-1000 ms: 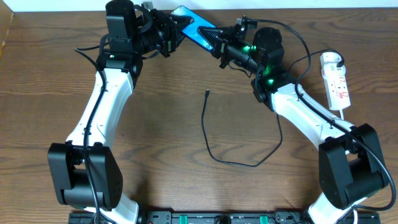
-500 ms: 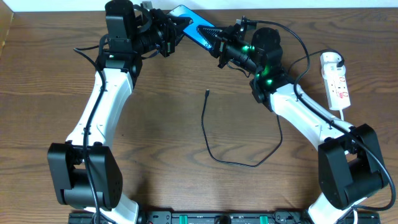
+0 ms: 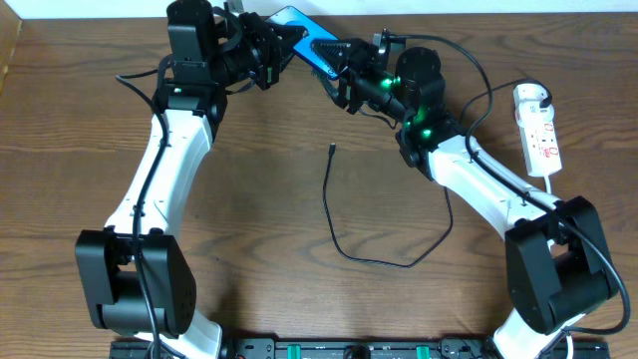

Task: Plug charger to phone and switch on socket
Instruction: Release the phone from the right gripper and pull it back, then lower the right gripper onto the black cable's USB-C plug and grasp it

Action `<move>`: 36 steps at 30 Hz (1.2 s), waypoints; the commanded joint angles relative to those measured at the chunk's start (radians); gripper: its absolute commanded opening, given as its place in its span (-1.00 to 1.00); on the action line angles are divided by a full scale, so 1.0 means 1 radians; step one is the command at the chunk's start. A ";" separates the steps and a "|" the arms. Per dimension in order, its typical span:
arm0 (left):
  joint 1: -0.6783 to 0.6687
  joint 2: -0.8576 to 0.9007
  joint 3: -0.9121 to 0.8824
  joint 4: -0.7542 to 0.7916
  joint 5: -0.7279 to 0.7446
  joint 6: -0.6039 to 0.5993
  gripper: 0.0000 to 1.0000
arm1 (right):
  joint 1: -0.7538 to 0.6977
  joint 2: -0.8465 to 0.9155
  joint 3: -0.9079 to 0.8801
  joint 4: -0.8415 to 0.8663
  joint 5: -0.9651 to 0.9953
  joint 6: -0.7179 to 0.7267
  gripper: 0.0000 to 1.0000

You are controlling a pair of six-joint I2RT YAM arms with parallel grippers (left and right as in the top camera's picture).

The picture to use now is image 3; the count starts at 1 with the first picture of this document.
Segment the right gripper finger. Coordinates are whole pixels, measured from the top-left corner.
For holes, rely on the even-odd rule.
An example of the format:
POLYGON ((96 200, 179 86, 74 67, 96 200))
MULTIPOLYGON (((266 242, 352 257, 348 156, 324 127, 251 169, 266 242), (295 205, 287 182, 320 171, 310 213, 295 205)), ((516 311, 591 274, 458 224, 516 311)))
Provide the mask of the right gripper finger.
POLYGON ((321 75, 339 75, 346 66, 351 49, 351 42, 314 40, 311 50, 318 60, 316 71, 321 75))
POLYGON ((324 88, 328 98, 339 108, 342 107, 342 102, 339 97, 338 89, 332 85, 331 81, 328 79, 326 75, 319 72, 316 69, 312 70, 312 75, 319 81, 321 86, 324 88))

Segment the blue screen Galaxy smartphone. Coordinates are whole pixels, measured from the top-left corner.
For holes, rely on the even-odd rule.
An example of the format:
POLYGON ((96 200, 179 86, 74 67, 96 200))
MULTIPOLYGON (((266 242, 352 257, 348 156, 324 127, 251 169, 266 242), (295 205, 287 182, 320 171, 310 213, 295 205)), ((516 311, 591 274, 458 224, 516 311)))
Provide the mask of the blue screen Galaxy smartphone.
MULTIPOLYGON (((322 26, 317 24, 310 17, 302 13, 300 10, 293 6, 286 6, 274 13, 266 19, 267 23, 278 25, 298 25, 307 29, 306 36, 298 42, 294 48, 294 53, 306 63, 308 63, 313 69, 317 68, 318 60, 311 50, 311 43, 314 40, 337 40, 340 41, 333 34, 325 30, 322 26)), ((326 75, 329 80, 334 81, 338 79, 338 75, 326 75)))

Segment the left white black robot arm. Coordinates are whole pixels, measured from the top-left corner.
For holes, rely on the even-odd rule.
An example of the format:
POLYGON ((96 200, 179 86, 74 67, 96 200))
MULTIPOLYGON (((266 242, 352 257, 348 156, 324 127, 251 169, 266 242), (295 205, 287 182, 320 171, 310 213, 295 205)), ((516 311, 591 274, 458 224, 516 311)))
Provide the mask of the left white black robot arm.
POLYGON ((276 84, 313 24, 290 6, 262 18, 175 1, 166 15, 171 51, 147 99, 146 151, 116 211, 103 228, 80 233, 75 256, 96 327, 146 339, 145 358, 216 358, 221 329, 197 310, 195 280, 177 243, 185 203, 228 97, 276 84))

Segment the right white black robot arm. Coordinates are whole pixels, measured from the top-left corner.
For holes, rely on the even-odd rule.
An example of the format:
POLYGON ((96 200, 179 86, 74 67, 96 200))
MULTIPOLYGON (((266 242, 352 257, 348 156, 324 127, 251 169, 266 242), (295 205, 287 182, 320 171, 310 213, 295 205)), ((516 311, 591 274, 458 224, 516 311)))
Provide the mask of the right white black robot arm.
POLYGON ((559 343, 568 357, 577 355, 571 337, 582 318, 614 297, 628 299, 597 210, 581 196, 562 200, 525 182, 480 147, 448 110, 442 63, 424 36, 389 72, 391 47, 405 41, 317 39, 311 63, 338 107, 369 107, 374 117, 394 120, 406 164, 455 192, 503 239, 513 309, 483 356, 540 358, 559 343))

